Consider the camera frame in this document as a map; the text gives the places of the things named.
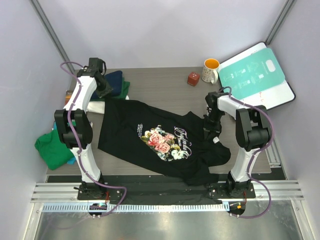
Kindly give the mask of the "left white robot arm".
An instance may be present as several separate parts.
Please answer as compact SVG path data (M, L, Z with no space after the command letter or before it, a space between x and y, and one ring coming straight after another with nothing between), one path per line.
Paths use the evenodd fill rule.
M76 86L70 100L54 113L59 140L73 153L81 171L81 184L76 188L78 200L100 200L107 192L93 155L93 128L87 117L94 91L101 97L112 90L102 73L102 67L80 69L75 76Z

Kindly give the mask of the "teal folding template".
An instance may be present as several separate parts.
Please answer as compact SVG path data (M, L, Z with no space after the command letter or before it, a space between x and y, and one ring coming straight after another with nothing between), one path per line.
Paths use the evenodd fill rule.
M223 87L231 87L233 97L238 100L285 81L285 75L270 48L264 48L222 68L219 78Z

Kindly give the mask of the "white board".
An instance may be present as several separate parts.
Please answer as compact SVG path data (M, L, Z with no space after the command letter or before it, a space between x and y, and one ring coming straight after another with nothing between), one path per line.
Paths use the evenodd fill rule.
M218 76L221 69L240 61L266 47L264 42L260 42L255 44L254 46L244 50L243 52L229 58L228 60L220 63L218 68ZM269 89L266 89L264 91L258 92L256 94L253 94L249 97L246 97L244 99L239 99L241 102L244 102L246 104L252 105L252 106L259 106L263 105L266 107L267 110L273 109L277 106L289 103L293 101L296 98L295 93L291 89L288 82L285 80L281 84L271 87Z

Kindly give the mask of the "black t shirt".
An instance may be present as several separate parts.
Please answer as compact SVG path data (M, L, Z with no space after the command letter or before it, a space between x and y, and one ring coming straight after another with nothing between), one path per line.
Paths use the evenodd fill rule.
M226 164L230 150L204 135L204 119L178 115L137 100L107 99L98 149L116 158L182 179L190 186L216 183L209 168Z

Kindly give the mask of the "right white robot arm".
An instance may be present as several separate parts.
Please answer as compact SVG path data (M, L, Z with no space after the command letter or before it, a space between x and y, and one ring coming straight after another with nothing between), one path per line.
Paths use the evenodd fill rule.
M228 114L235 120L235 138L239 146L233 168L229 171L225 191L238 198L250 188L252 169L260 152L274 140L271 120L263 105L251 106L227 92L210 92L205 97L204 137L214 143L222 132L221 118Z

